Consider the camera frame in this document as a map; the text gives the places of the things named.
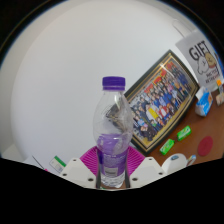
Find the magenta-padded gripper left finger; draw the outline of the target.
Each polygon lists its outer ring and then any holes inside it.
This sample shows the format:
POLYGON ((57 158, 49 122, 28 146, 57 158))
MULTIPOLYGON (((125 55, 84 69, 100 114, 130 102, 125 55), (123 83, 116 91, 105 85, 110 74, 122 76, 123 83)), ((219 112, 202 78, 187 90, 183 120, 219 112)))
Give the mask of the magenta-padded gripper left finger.
POLYGON ((96 189, 98 174, 97 147, 94 146, 80 158, 72 158, 60 176, 78 186, 96 189))

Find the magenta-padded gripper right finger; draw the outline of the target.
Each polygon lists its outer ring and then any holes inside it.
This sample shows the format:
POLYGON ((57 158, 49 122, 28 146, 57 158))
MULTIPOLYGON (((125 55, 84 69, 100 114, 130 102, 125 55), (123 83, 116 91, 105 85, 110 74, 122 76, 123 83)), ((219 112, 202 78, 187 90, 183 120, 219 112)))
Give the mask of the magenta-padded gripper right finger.
POLYGON ((153 157, 145 157, 135 148, 128 148, 125 177, 128 188, 140 188, 164 176, 165 171, 153 157))

